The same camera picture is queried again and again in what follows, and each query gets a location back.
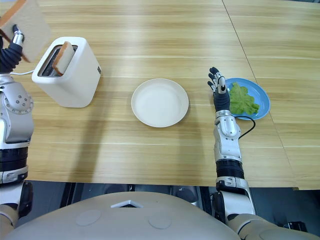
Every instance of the robotic hand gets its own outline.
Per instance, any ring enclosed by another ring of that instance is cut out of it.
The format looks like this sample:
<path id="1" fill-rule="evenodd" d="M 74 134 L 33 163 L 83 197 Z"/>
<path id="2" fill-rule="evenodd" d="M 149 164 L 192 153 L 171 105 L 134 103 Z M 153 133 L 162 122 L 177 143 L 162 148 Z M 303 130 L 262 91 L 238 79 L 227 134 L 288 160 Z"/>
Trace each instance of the robotic hand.
<path id="1" fill-rule="evenodd" d="M 18 26 L 14 37 L 3 49 L 0 36 L 0 232 L 11 231 L 19 218 L 32 208 L 33 190 L 28 176 L 28 146 L 34 131 L 33 100 L 10 72 L 19 64 L 24 35 Z"/>

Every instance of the lettuce leaf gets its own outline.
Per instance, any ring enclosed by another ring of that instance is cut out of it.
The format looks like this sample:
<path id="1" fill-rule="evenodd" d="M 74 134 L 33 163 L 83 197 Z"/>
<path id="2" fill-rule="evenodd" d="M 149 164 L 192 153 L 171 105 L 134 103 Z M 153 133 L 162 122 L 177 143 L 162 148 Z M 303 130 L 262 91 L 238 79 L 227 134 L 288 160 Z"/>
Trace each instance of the lettuce leaf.
<path id="1" fill-rule="evenodd" d="M 255 98 L 248 95 L 248 88 L 239 86 L 237 82 L 233 83 L 230 92 L 230 111 L 233 114 L 255 114 L 259 110 L 259 105 L 255 104 Z"/>

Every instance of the floor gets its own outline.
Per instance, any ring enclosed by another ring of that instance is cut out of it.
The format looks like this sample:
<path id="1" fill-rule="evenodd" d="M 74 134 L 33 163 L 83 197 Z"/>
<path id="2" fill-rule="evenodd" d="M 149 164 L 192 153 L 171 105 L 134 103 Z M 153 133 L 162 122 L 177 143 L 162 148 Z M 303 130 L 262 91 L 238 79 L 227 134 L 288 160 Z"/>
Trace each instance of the floor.
<path id="1" fill-rule="evenodd" d="M 130 185 L 100 183 L 64 183 L 30 181 L 33 184 L 33 208 L 19 220 L 18 226 L 46 213 L 95 196 L 123 192 L 143 191 L 171 194 L 183 198 L 205 210 L 204 201 L 210 202 L 215 187 Z M 309 233 L 320 237 L 320 190 L 306 191 L 291 188 L 251 188 L 257 215 L 284 226 L 288 222 L 305 223 Z"/>

